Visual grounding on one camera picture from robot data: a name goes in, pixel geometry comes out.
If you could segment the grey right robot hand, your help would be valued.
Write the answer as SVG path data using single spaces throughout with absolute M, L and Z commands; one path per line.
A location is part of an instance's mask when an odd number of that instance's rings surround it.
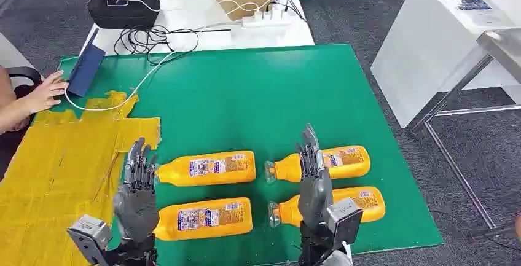
M 298 209 L 304 224 L 315 228 L 327 219 L 327 207 L 332 204 L 332 181 L 318 137 L 309 123 L 302 131 L 302 142 L 296 144 L 296 150 L 301 170 Z

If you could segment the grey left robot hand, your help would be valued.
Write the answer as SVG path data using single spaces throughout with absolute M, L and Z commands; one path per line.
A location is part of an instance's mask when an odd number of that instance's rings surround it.
M 159 223 L 155 195 L 157 156 L 149 158 L 150 151 L 151 146 L 143 137 L 133 143 L 125 161 L 123 182 L 113 199 L 121 237 L 135 243 L 153 236 Z

